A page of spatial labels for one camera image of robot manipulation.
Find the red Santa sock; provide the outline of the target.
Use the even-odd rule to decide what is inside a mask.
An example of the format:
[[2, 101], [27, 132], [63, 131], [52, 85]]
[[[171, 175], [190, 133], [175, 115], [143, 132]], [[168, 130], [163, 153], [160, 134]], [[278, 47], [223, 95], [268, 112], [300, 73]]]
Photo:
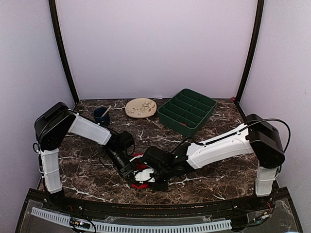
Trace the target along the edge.
[[[143, 165], [139, 162], [138, 157], [142, 156], [143, 153], [134, 153], [132, 160], [132, 164], [135, 165], [136, 170], [144, 170], [147, 168], [146, 165]], [[133, 181], [132, 182], [132, 187], [136, 188], [136, 189], [146, 189], [148, 188], [148, 184], [147, 183], [138, 183]]]

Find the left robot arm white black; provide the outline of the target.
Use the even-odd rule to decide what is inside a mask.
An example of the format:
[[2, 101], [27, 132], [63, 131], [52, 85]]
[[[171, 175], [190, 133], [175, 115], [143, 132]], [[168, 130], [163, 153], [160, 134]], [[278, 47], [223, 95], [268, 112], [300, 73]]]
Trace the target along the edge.
[[59, 168], [59, 150], [63, 140], [69, 136], [87, 139], [102, 146], [106, 155], [123, 179], [134, 176], [135, 166], [127, 155], [133, 146], [132, 135], [97, 123], [69, 109], [63, 102], [58, 102], [34, 123], [37, 153], [40, 158], [41, 173], [46, 190], [52, 194], [49, 203], [57, 211], [63, 212], [69, 207], [68, 200], [58, 192], [62, 191]]

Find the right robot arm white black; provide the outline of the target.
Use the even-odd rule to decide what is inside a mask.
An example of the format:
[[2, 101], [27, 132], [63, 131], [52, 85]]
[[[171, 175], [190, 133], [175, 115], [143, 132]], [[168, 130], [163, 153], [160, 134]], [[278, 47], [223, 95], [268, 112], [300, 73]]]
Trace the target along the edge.
[[273, 182], [285, 161], [286, 146], [282, 145], [279, 131], [270, 124], [271, 118], [256, 114], [246, 117], [247, 122], [214, 138], [192, 143], [182, 141], [172, 151], [149, 147], [139, 162], [147, 166], [134, 175], [139, 183], [149, 182], [165, 189], [167, 181], [214, 162], [242, 154], [255, 154], [258, 160], [255, 195], [248, 199], [248, 207], [259, 210], [272, 192]]

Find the green divided plastic organizer tray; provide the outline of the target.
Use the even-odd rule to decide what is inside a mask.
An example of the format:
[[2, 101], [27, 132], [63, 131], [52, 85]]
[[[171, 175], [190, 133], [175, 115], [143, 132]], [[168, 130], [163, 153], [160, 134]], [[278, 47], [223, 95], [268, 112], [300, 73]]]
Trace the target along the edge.
[[185, 88], [158, 108], [159, 122], [184, 137], [193, 137], [212, 115], [216, 104], [216, 100]]

